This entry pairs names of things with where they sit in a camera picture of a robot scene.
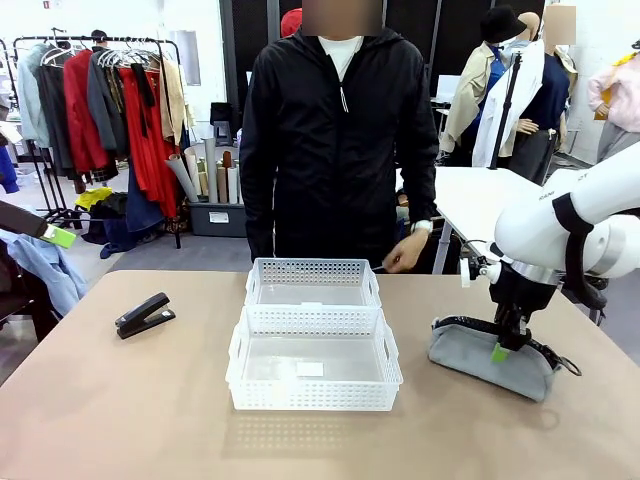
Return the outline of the person's left hand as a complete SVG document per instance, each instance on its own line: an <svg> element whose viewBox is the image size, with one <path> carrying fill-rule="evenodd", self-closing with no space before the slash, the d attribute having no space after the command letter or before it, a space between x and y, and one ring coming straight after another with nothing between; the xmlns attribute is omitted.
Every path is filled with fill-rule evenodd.
<svg viewBox="0 0 640 480"><path fill-rule="evenodd" d="M384 258L382 267L391 274L402 273L413 269L425 248L429 232L417 229L402 239Z"/></svg>

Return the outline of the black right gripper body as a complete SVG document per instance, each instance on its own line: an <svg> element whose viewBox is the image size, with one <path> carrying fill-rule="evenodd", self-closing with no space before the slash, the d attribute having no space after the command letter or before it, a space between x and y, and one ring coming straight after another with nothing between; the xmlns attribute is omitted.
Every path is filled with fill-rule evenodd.
<svg viewBox="0 0 640 480"><path fill-rule="evenodd" d="M532 281L501 262L497 282L489 287L491 299L498 305L518 307L530 314L545 309L553 297L556 286Z"/></svg>

